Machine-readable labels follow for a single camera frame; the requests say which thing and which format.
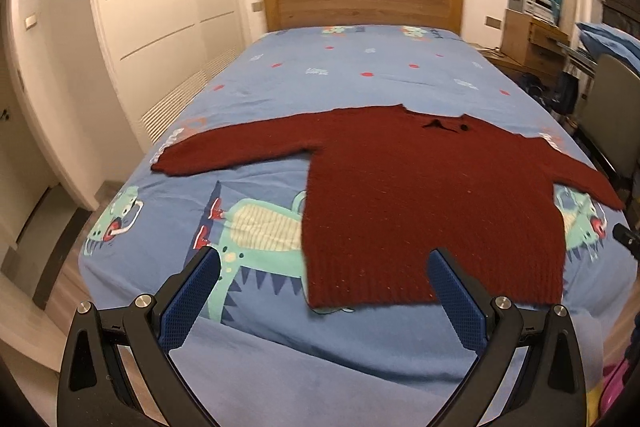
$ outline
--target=white door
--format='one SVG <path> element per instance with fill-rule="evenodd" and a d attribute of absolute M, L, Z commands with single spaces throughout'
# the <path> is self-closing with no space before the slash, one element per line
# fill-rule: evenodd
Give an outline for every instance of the white door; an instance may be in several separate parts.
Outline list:
<path fill-rule="evenodd" d="M 58 183 L 20 111 L 0 32 L 0 243 L 15 246 L 47 187 Z"/>

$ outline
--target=louvered vent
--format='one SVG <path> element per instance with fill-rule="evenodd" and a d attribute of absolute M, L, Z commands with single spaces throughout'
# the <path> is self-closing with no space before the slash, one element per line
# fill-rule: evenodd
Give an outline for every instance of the louvered vent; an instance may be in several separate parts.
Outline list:
<path fill-rule="evenodd" d="M 144 125 L 151 142 L 156 142 L 162 136 L 162 133 L 178 118 L 180 112 L 193 100 L 193 97 L 207 85 L 210 79 L 238 57 L 238 54 L 238 49 L 232 48 L 210 60 L 200 71 L 192 74 L 142 116 L 142 125 Z"/>

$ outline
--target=maroon sweater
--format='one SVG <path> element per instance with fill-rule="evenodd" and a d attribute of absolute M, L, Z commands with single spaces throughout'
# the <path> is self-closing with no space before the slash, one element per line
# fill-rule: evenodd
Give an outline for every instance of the maroon sweater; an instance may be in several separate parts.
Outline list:
<path fill-rule="evenodd" d="M 564 226 L 553 184 L 623 205 L 607 179 L 543 138 L 402 105 L 335 109 L 209 130 L 164 150 L 170 176 L 312 153 L 302 218 L 312 307 L 434 301 L 445 247 L 492 295 L 556 303 Z"/>

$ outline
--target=blue textured pad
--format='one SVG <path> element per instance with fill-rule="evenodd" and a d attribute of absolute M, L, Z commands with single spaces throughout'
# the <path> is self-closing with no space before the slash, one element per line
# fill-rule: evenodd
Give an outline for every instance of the blue textured pad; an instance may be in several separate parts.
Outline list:
<path fill-rule="evenodd" d="M 476 353 L 484 351 L 487 344 L 484 314 L 438 250 L 429 255 L 427 272 L 462 345 Z"/>
<path fill-rule="evenodd" d="M 158 344 L 165 353 L 180 347 L 187 338 L 219 275 L 220 256 L 212 248 L 162 314 Z"/>

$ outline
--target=blue pillow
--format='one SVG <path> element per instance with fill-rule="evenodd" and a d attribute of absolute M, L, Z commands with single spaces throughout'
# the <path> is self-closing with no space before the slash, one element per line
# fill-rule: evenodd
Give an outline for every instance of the blue pillow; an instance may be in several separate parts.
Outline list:
<path fill-rule="evenodd" d="M 628 33 L 606 24 L 578 23 L 580 40 L 587 51 L 598 61 L 606 54 L 624 62 L 640 74 L 640 41 Z"/>

